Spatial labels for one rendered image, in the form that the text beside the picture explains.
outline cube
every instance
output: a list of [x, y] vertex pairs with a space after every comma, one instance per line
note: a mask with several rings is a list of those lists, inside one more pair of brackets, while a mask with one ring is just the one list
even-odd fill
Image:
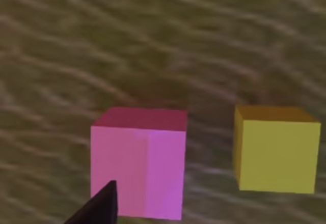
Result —
[[298, 107], [236, 106], [233, 165], [239, 189], [314, 193], [320, 128]]
[[187, 112], [113, 107], [91, 126], [91, 196], [117, 181], [118, 215], [181, 220]]

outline black pointed object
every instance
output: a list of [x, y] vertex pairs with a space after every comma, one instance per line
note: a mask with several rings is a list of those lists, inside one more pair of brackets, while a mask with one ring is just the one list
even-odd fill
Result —
[[65, 224], [116, 224], [117, 218], [117, 181], [110, 181]]

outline pink block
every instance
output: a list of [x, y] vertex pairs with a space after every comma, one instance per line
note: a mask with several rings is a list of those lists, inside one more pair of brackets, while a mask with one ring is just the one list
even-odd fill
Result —
[[119, 216], [181, 220], [187, 113], [114, 107], [91, 127], [91, 196], [117, 180]]

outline mottled brown floor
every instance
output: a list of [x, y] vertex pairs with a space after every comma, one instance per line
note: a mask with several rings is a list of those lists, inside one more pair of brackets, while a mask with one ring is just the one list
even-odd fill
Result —
[[90, 124], [122, 104], [189, 109], [182, 223], [325, 224], [324, 127], [314, 196], [239, 192], [231, 172], [233, 104], [326, 122], [325, 73], [326, 0], [1, 0], [0, 223], [78, 209]]

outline yellow block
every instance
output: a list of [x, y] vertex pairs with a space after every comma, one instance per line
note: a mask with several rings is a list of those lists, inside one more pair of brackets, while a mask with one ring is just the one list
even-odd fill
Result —
[[233, 165], [239, 189], [314, 193], [320, 128], [298, 107], [237, 106]]

